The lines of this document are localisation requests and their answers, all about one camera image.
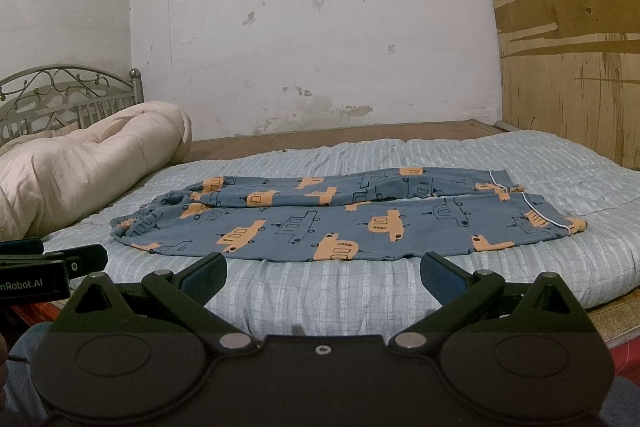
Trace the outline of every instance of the metal headboard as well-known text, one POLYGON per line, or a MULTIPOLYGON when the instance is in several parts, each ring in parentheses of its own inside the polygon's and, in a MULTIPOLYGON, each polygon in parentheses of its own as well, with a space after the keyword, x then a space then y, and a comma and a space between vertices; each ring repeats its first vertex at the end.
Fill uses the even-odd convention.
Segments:
POLYGON ((77 123, 81 129, 142 103, 137 69, 125 80, 80 64, 52 64, 0 80, 0 145, 26 134, 77 123))

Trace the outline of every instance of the bed sheet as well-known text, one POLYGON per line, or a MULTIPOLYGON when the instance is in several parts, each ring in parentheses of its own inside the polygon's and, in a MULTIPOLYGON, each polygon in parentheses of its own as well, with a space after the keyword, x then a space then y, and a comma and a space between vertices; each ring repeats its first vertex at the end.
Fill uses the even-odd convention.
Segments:
MULTIPOLYGON (((137 282, 155 269, 181 270, 197 259, 167 257, 116 243, 109 221, 155 196, 211 176, 330 176, 403 166, 506 169, 515 183, 558 211, 586 217, 586 232, 555 241, 451 258, 513 282, 555 271, 585 307, 640 284, 640 172, 551 134, 518 131, 473 140, 382 139, 313 150, 285 150, 238 160, 173 166, 80 223, 46 238, 46 250, 101 243, 115 282, 137 282)), ((207 308, 239 328, 266 334, 365 335, 388 339, 440 307, 420 282, 420 259, 270 263, 228 259, 225 287, 207 308)), ((79 281, 72 282, 77 287, 79 281)))

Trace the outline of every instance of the cream comforter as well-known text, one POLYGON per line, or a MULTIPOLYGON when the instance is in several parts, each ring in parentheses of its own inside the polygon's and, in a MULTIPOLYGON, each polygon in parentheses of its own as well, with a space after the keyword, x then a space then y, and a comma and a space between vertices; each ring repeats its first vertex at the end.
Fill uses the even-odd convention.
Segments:
POLYGON ((0 148, 0 240, 68 227, 190 148, 190 118, 166 102, 134 105, 87 129, 12 140, 0 148))

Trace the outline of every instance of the pant leg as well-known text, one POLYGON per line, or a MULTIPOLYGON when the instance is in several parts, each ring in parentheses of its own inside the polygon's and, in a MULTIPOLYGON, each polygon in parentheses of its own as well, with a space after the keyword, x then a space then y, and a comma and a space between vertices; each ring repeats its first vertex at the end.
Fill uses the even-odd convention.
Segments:
MULTIPOLYGON (((31 359, 50 323, 31 327, 11 350, 12 355, 31 359)), ((39 427, 47 418, 40 397, 31 383, 29 364, 7 362, 8 381, 6 407, 0 412, 2 427, 39 427)), ((600 417, 609 427, 638 427, 640 425, 640 387, 623 377, 616 377, 604 402, 600 417)))

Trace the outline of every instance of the jeans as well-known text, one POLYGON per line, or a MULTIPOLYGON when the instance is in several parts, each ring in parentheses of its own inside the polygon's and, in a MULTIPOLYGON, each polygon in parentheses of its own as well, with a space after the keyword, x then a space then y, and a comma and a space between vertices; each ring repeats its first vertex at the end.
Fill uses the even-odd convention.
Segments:
MULTIPOLYGON (((49 330, 50 323, 31 327, 15 344, 12 355, 30 359, 38 344, 49 330)), ((6 407, 0 412, 2 427, 39 427, 47 418, 40 397, 31 383, 29 365, 23 362, 7 362, 9 378, 6 391, 6 407)), ((640 387, 623 377, 616 377, 600 417, 610 427, 640 426, 640 387)))

